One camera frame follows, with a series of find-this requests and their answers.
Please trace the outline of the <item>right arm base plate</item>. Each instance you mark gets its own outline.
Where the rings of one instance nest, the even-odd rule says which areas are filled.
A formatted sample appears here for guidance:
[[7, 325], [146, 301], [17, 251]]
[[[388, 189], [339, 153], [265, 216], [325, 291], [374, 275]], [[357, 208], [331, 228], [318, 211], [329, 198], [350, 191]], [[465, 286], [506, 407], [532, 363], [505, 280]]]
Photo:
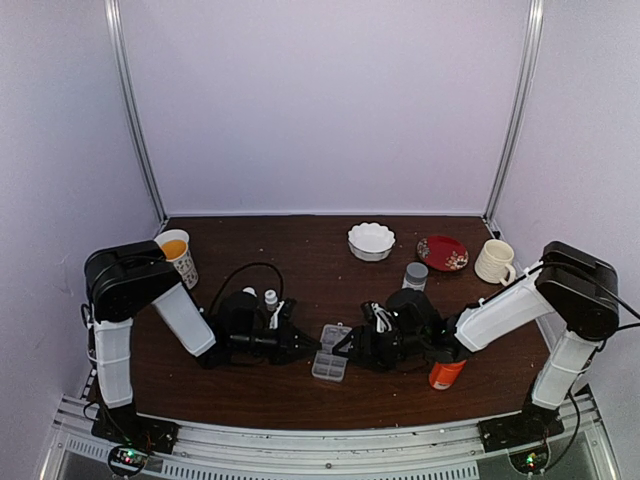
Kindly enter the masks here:
[[545, 423], [524, 413], [480, 421], [478, 429], [486, 453], [506, 450], [514, 470], [525, 475], [541, 474], [550, 465], [548, 441], [565, 431], [561, 420]]

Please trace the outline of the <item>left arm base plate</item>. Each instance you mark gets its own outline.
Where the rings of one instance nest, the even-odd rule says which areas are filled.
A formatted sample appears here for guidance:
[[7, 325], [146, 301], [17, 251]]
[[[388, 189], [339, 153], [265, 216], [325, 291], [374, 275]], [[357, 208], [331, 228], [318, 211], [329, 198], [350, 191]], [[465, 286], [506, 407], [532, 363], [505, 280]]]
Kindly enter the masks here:
[[139, 416], [137, 413], [100, 408], [93, 422], [94, 437], [114, 443], [107, 453], [107, 466], [117, 476], [142, 472], [154, 454], [171, 454], [179, 426], [175, 422]]

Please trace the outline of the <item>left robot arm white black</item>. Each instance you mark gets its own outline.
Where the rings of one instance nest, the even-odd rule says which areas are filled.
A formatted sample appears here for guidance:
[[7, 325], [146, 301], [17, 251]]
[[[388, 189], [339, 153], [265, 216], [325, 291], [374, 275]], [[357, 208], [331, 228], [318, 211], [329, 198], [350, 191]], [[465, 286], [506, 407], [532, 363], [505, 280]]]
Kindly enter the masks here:
[[257, 298], [239, 291], [215, 315], [197, 307], [178, 269], [154, 241], [110, 247], [84, 264], [87, 302], [81, 308], [89, 332], [88, 352], [96, 369], [100, 415], [123, 444], [137, 442], [144, 424], [137, 414], [130, 379], [131, 331], [135, 317], [153, 307], [183, 348], [205, 369], [226, 365], [234, 353], [287, 365], [320, 349], [292, 321], [295, 300], [278, 302], [265, 326]]

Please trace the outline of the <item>orange pill bottle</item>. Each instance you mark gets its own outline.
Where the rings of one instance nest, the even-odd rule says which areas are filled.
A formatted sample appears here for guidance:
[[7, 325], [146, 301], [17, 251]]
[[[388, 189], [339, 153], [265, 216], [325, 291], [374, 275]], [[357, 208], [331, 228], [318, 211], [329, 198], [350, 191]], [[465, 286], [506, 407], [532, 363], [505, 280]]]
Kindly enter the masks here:
[[467, 361], [455, 363], [436, 362], [429, 374], [429, 384], [435, 390], [450, 388], [466, 366]]

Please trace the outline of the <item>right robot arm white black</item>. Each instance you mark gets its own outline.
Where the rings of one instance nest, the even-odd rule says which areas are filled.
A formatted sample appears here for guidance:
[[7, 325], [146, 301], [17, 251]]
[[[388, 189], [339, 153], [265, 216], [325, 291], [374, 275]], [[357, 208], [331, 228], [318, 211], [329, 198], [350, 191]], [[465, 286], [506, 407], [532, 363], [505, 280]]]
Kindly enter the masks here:
[[517, 438], [530, 442], [555, 420], [596, 350], [616, 333], [619, 305], [612, 265], [553, 241], [512, 283], [447, 319], [425, 293], [410, 288], [394, 292], [385, 305], [363, 303], [365, 324], [353, 328], [332, 352], [380, 371], [414, 355], [435, 364], [460, 363], [524, 324], [556, 314], [565, 323], [564, 333], [512, 423]]

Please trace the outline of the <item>clear plastic pill organizer box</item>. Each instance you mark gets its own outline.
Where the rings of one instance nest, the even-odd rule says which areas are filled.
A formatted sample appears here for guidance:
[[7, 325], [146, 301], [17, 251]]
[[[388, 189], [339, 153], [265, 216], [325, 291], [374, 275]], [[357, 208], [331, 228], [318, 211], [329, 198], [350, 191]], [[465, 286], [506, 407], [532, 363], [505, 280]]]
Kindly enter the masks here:
[[333, 347], [351, 331], [350, 327], [325, 324], [321, 333], [321, 349], [316, 352], [311, 375], [317, 380], [341, 382], [344, 379], [348, 359], [333, 353]]

